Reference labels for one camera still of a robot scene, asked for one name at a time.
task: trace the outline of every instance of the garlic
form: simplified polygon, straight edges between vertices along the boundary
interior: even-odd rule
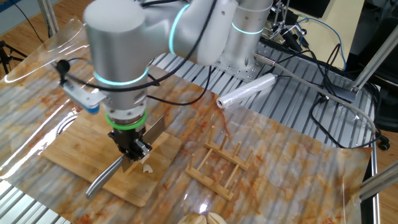
[[[178,224],[206,224],[206,217],[196,212],[190,212],[188,215],[182,217]]]
[[[210,212],[207,215],[207,223],[208,224],[226,224],[225,220],[221,216],[219,216],[213,212]]]
[[[145,164],[144,167],[142,168],[142,172],[148,172],[148,173],[153,173],[154,170],[152,169],[152,167],[148,164]]]

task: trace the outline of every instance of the tripod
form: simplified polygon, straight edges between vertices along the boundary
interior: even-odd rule
[[[4,48],[7,47],[10,50],[10,54],[7,55],[6,52],[4,51]],[[18,51],[17,49],[15,49],[14,47],[11,47],[10,45],[6,44],[5,41],[1,40],[0,41],[0,63],[2,63],[3,67],[4,67],[4,71],[6,72],[6,74],[9,73],[7,65],[10,64],[11,60],[16,60],[18,62],[23,61],[24,59],[22,58],[18,58],[18,57],[14,57],[11,56],[11,54],[15,52],[19,55],[21,55],[22,57],[26,58],[27,56],[24,55],[22,52]]]

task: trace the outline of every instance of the cutting board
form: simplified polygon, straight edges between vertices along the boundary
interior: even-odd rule
[[[108,137],[111,130],[103,110],[97,115],[82,111],[76,121],[46,148],[43,155],[92,182],[121,156],[118,147]],[[125,173],[120,168],[103,189],[133,205],[143,207],[177,155],[181,144],[181,140],[162,133],[152,144],[150,156],[144,163],[152,167],[152,174],[143,173],[144,164],[136,162],[134,168]]]

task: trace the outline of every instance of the white roll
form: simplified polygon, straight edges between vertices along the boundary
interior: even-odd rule
[[[238,103],[245,98],[256,94],[259,91],[265,90],[275,84],[275,75],[268,73],[244,86],[241,86],[225,96],[217,99],[217,105],[221,109],[227,108],[234,103]]]

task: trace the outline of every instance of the knife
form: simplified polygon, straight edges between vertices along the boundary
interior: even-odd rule
[[[142,140],[144,140],[148,144],[153,144],[156,139],[164,132],[165,130],[165,122],[164,115],[159,118],[156,123],[149,128],[147,132],[144,133]],[[133,163],[138,161],[132,161],[127,156],[123,155],[116,159],[108,168],[106,168],[88,187],[86,190],[86,198],[91,198],[99,189],[102,188],[103,185],[107,183],[107,181],[116,173],[116,171],[122,167],[123,172],[127,171]]]

